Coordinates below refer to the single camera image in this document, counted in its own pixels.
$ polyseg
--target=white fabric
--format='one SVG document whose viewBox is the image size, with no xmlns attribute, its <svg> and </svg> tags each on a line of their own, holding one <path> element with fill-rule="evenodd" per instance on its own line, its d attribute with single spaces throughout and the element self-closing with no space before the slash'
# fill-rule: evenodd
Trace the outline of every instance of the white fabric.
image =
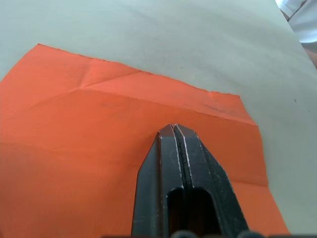
<svg viewBox="0 0 317 238">
<path fill-rule="evenodd" d="M 317 0 L 276 0 L 301 43 L 317 49 Z"/>
</svg>

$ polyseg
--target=black plastic tool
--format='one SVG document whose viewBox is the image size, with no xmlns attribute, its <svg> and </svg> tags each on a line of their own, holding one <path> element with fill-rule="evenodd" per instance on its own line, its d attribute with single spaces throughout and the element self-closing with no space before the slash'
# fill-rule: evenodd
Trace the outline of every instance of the black plastic tool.
<svg viewBox="0 0 317 238">
<path fill-rule="evenodd" d="M 131 235 L 181 230 L 236 238 L 248 226 L 226 172 L 194 131 L 176 124 L 158 132 L 139 170 Z"/>
</svg>

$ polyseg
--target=orange paper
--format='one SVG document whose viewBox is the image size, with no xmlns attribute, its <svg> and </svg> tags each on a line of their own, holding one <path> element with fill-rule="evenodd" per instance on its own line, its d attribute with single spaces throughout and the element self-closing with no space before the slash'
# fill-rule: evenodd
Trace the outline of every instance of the orange paper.
<svg viewBox="0 0 317 238">
<path fill-rule="evenodd" d="M 43 45 L 0 95 L 4 238 L 130 235 L 138 170 L 170 123 L 193 129 L 224 167 L 250 229 L 288 233 L 238 96 Z"/>
</svg>

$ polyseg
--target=gray surface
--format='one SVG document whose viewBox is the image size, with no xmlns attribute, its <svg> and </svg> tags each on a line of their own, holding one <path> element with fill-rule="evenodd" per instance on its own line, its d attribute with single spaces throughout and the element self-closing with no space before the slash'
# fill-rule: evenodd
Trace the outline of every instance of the gray surface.
<svg viewBox="0 0 317 238">
<path fill-rule="evenodd" d="M 241 95 L 291 232 L 317 233 L 317 72 L 274 0 L 0 0 L 0 77 L 37 43 Z"/>
</svg>

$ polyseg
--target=black clamp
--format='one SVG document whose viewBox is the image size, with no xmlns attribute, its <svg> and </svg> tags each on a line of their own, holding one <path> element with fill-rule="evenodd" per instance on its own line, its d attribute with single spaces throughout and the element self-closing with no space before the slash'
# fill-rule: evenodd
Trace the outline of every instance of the black clamp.
<svg viewBox="0 0 317 238">
<path fill-rule="evenodd" d="M 139 170 L 131 235 L 182 230 L 236 238 L 248 225 L 224 169 L 194 131 L 176 124 L 158 132 Z"/>
</svg>

